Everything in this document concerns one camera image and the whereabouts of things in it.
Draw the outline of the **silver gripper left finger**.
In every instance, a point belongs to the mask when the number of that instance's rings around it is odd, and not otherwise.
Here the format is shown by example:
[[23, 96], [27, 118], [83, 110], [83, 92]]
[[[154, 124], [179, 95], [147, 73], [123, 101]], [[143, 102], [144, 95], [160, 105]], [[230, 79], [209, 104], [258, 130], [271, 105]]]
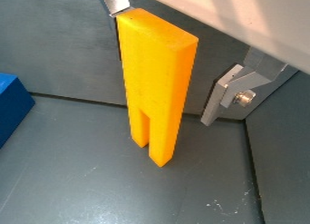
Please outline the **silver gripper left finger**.
[[103, 0], [103, 3], [108, 8], [111, 17], [131, 8], [130, 0]]

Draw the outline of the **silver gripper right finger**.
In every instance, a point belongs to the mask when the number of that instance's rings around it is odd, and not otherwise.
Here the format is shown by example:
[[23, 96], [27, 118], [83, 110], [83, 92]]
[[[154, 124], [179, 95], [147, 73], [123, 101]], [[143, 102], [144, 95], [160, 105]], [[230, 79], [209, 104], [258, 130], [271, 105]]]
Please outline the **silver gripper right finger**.
[[214, 83], [201, 121], [210, 126], [218, 118], [243, 120], [298, 70], [250, 48], [243, 64], [235, 64]]

